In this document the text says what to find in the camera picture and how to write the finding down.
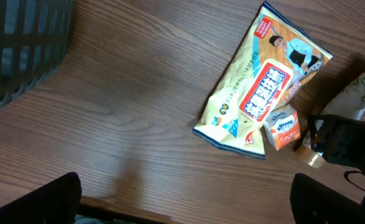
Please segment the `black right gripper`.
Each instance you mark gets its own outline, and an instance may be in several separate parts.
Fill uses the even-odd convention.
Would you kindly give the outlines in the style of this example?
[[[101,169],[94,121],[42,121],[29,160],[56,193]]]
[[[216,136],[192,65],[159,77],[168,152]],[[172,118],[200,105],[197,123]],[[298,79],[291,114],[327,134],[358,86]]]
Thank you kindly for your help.
[[[332,114],[311,115],[308,127],[311,149],[320,152],[326,162],[365,172],[365,112],[359,121]]]

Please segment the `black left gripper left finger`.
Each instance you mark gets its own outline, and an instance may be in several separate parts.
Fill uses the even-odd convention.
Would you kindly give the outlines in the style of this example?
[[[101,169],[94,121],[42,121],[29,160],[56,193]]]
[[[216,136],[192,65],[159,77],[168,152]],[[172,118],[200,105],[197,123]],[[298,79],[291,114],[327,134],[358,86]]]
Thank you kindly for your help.
[[[73,223],[80,206],[81,182],[69,172],[0,208],[0,224]]]

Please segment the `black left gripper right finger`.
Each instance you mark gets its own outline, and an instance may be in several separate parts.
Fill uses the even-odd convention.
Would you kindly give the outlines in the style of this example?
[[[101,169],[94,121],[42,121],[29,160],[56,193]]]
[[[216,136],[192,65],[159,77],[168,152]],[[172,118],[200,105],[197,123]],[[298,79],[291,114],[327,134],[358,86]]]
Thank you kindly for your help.
[[[296,224],[365,224],[365,208],[313,178],[298,173],[290,204]]]

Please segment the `white tube gold cap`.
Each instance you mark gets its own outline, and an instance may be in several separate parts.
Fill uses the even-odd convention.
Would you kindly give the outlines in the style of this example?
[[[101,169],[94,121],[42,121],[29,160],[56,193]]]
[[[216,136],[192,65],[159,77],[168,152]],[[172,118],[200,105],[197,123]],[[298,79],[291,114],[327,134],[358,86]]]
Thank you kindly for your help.
[[[320,112],[320,115],[337,115],[348,119],[360,120],[365,112],[365,72],[339,92]],[[318,169],[326,161],[320,152],[311,149],[311,132],[303,138],[296,154],[308,165]]]

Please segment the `small orange tissue pack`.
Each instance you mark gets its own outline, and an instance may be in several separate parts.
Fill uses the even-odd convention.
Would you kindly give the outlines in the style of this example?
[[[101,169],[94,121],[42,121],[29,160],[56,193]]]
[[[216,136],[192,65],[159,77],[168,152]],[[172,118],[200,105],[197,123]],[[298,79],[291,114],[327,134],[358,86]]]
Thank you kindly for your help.
[[[300,138],[297,110],[291,105],[285,105],[271,112],[264,127],[270,144],[277,151]]]

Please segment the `yellow wet wipes packet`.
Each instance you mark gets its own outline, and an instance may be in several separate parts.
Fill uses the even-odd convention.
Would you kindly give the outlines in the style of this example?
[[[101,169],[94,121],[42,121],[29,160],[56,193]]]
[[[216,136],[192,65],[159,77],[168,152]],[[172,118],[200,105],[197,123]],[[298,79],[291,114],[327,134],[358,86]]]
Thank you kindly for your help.
[[[265,159],[261,127],[266,118],[332,57],[263,2],[193,133],[218,149]]]

